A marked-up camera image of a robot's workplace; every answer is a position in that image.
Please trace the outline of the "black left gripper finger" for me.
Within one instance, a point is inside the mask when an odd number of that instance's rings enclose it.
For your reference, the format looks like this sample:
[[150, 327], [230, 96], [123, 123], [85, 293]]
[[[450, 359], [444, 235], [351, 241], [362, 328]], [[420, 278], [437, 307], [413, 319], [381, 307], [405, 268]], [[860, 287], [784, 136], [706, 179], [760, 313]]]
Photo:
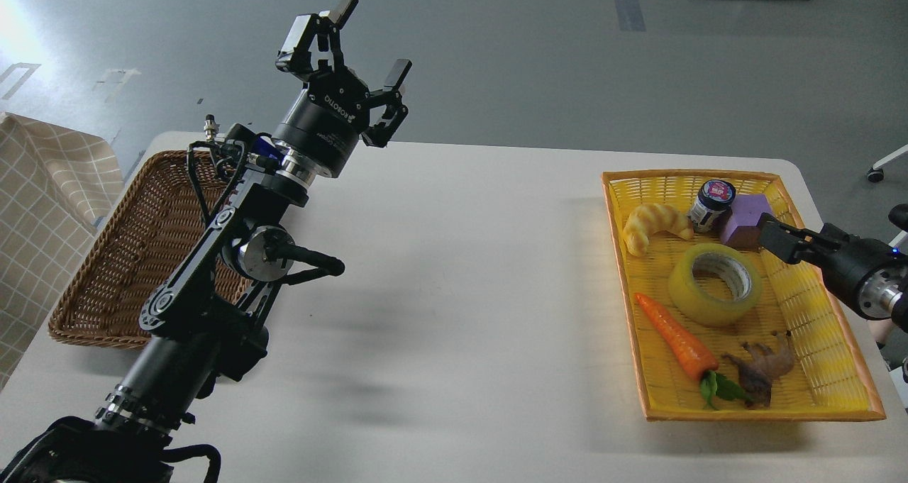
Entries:
[[396, 60], [384, 79], [382, 88], [379, 91], [370, 91], [366, 99], [361, 101], [367, 112], [370, 109], [384, 108], [379, 120], [361, 133], [361, 138], [367, 146], [385, 148], [406, 120], [409, 109], [403, 103], [402, 87], [411, 67], [411, 60]]
[[314, 74], [346, 69], [340, 32], [359, 0], [340, 0], [332, 9], [298, 15], [277, 53], [275, 68], [307, 82]]

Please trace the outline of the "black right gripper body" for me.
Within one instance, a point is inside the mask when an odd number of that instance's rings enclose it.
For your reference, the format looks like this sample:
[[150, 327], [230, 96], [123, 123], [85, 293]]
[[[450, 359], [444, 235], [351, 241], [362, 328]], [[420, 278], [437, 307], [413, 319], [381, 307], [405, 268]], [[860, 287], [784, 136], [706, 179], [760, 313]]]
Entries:
[[899, 250], [854, 238], [821, 266], [826, 288], [859, 317], [899, 320]]

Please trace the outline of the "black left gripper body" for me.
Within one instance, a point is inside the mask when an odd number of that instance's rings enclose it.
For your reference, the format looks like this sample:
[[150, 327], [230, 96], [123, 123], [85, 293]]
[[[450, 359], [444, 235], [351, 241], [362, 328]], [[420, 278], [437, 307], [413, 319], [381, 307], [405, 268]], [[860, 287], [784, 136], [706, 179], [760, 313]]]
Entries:
[[366, 93], [354, 72], [318, 72], [305, 80], [273, 137], [314, 161], [318, 174], [338, 178], [369, 121], [356, 107]]

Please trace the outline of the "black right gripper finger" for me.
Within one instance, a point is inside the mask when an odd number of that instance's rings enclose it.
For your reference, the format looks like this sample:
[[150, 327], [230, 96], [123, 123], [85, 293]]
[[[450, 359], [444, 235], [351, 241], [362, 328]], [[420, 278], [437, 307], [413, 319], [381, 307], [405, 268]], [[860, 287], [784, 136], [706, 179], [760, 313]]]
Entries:
[[805, 261], [826, 265], [852, 235], [826, 223], [820, 232], [782, 223], [774, 215], [763, 213], [758, 221], [758, 244], [789, 265]]

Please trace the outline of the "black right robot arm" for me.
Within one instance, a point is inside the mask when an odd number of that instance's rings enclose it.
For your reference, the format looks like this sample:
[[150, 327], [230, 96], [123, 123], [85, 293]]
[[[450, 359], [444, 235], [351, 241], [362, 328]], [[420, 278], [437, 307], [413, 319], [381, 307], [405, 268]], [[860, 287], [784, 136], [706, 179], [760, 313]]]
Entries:
[[907, 257], [875, 238], [861, 238], [826, 223], [818, 232], [795, 228], [771, 213], [758, 219], [758, 244], [779, 260], [809, 263], [827, 292], [867, 321], [889, 319], [906, 329]]

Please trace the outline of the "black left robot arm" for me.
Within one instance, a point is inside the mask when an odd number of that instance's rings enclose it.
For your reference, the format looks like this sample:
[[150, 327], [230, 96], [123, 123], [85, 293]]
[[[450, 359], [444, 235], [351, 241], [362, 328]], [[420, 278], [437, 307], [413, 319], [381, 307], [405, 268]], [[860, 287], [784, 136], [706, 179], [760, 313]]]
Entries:
[[295, 243], [281, 225], [287, 208], [304, 207], [317, 176], [340, 175], [358, 143], [385, 147], [409, 113], [409, 60], [396, 60], [376, 91], [345, 64], [341, 30], [358, 4], [340, 0], [293, 21], [275, 66], [303, 86], [275, 131], [235, 124], [220, 135], [214, 115], [205, 118], [204, 139], [186, 149], [204, 230], [140, 309], [149, 342], [90, 421], [49, 425], [16, 453], [4, 482], [168, 482], [189, 458], [205, 458], [204, 481], [218, 481], [217, 448], [174, 448], [172, 432], [195, 421], [192, 402], [218, 377], [239, 382], [266, 356], [264, 323], [283, 286], [345, 270]]

